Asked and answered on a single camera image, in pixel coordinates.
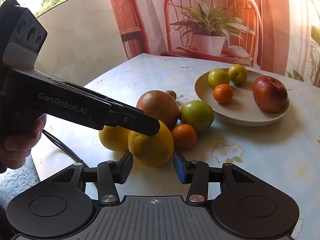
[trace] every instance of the hand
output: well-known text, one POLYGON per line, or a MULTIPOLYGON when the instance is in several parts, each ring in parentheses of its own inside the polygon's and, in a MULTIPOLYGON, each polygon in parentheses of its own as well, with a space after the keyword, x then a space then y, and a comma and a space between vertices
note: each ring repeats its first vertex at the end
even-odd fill
POLYGON ((15 170, 22 167, 31 153, 31 148, 40 140, 46 120, 44 115, 27 134, 8 136, 4 144, 0 144, 0 161, 9 169, 15 170))

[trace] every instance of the white plate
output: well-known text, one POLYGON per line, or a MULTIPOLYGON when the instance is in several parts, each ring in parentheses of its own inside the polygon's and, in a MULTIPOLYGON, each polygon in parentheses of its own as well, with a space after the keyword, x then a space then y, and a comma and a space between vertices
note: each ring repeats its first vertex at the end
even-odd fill
POLYGON ((253 99, 252 86, 260 73, 246 68, 248 79, 242 85, 235 85, 230 81, 233 89, 233 99, 226 104, 219 104, 213 98, 213 88, 208 83, 207 72, 200 76, 195 83, 198 98, 206 102, 215 112, 215 116, 231 123, 244 126, 264 126, 278 121, 289 108, 289 101, 282 113, 268 113, 261 111, 253 99))

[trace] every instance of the red apple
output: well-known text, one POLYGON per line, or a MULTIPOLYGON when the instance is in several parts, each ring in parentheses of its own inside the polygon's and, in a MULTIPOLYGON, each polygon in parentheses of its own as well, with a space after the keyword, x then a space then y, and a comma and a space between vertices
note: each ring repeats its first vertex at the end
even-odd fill
POLYGON ((252 92, 254 101, 262 111, 281 112, 288 102, 288 93, 285 86, 279 80, 270 76, 256 78, 252 92))

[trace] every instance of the black cable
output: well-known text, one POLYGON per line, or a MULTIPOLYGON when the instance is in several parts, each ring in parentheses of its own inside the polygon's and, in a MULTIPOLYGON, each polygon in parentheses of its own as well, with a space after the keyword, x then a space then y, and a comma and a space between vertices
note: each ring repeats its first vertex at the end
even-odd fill
POLYGON ((89 166, 81 160, 78 155, 76 155, 68 146, 66 146, 62 141, 60 141, 58 138, 47 132, 46 130, 42 130, 42 133, 60 150, 64 151, 66 154, 68 154, 71 158, 73 158, 76 162, 82 163, 85 168, 89 168, 89 166))

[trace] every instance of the camera lens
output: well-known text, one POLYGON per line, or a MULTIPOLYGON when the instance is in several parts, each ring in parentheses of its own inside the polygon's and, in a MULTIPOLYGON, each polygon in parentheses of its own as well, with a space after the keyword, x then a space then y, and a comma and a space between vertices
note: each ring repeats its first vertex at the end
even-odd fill
POLYGON ((37 29, 36 27, 32 26, 30 28, 30 30, 28 31, 27 33, 27 37, 26 37, 26 42, 29 43, 33 40, 33 38, 36 36, 36 32, 37 32, 37 29))
POLYGON ((36 44, 35 44, 36 47, 40 44, 41 40, 42 40, 42 34, 40 34, 36 39, 36 44))
POLYGON ((17 33, 18 35, 21 35, 25 29, 27 28, 28 20, 26 18, 22 19, 19 22, 18 28, 17 28, 17 33))

